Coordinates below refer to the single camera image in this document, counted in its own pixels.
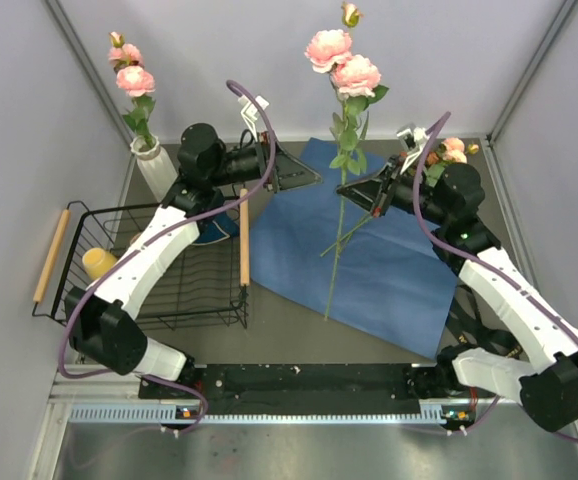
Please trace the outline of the pink and brown flower bouquet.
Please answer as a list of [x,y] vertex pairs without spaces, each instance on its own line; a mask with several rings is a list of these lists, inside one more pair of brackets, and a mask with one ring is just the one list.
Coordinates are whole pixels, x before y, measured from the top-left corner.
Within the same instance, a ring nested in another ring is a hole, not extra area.
[[[476,155],[480,151],[477,143],[465,144],[458,137],[450,137],[443,140],[439,146],[427,155],[425,160],[426,184],[433,186],[440,178],[441,172],[450,164],[467,163],[470,156]],[[340,247],[344,249],[356,231],[364,227],[372,216],[364,214],[356,224],[341,236]]]

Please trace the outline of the pink rose stem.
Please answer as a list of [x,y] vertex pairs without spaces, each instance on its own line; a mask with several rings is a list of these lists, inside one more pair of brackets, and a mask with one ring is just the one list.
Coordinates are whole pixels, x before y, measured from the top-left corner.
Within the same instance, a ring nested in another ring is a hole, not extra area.
[[116,86],[130,99],[132,107],[122,114],[127,127],[142,142],[139,151],[149,151],[156,145],[148,122],[155,107],[155,79],[144,66],[140,50],[125,41],[118,32],[109,34],[111,47],[108,61],[116,73]]
[[363,19],[359,7],[341,3],[341,27],[316,32],[304,55],[314,72],[328,77],[340,110],[332,114],[330,132],[336,155],[329,168],[340,173],[345,186],[352,176],[367,171],[362,148],[369,126],[369,107],[382,100],[389,88],[382,84],[379,68],[368,57],[353,51],[353,31]]

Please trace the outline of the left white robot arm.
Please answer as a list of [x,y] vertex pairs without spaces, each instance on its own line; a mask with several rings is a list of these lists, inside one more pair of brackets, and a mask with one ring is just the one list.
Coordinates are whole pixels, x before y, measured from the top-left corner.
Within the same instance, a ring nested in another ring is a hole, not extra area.
[[195,387],[192,360],[146,336],[136,322],[153,287],[210,222],[226,211],[222,189],[258,180],[272,192],[321,182],[321,175],[286,152],[269,132],[229,149],[209,124],[196,123],[181,135],[178,175],[154,215],[114,266],[87,289],[65,298],[68,345],[119,374],[161,378],[174,396]]

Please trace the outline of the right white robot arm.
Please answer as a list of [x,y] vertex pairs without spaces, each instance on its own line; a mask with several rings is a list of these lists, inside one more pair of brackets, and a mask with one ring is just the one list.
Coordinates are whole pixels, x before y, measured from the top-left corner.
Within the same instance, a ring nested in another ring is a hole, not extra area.
[[443,393],[487,390],[548,432],[578,420],[578,330],[547,305],[479,218],[485,192],[473,166],[451,164],[428,186],[422,174],[389,161],[336,192],[374,216],[390,207],[415,215],[438,258],[497,314],[526,355],[518,360],[461,347],[435,372]]

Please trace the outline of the blue wrapping paper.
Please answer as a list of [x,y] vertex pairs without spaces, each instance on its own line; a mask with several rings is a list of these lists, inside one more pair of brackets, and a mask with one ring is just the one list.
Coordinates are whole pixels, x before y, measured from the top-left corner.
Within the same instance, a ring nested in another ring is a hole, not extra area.
[[335,193],[336,153],[311,138],[300,159],[319,184],[272,196],[250,229],[250,272],[259,285],[320,315],[431,358],[440,345],[457,278],[416,218],[398,209],[356,231],[341,255],[338,232],[362,210]]

